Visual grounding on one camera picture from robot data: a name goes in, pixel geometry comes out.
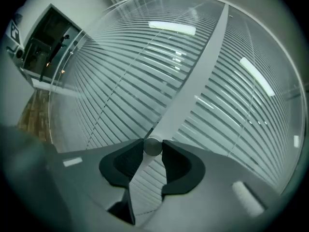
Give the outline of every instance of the white wall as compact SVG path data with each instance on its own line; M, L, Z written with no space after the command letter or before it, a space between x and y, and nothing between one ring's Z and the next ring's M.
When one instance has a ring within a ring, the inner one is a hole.
M87 30L87 27L96 18L99 18L101 13L111 6L112 2L111 0L27 0L24 6L18 9L18 13L23 16L19 29L24 45L50 4L78 27Z
M8 41L11 39L6 36L0 41L0 125L16 126L33 94L33 87L7 54Z

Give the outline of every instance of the glass dome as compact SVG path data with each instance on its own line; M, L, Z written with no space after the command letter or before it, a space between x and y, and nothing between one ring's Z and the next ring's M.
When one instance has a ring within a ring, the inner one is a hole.
M74 44L49 101L59 153L172 140L231 158L284 191L304 141L304 89L248 14L219 0L126 0ZM136 226L152 230L166 183L162 154L134 176Z

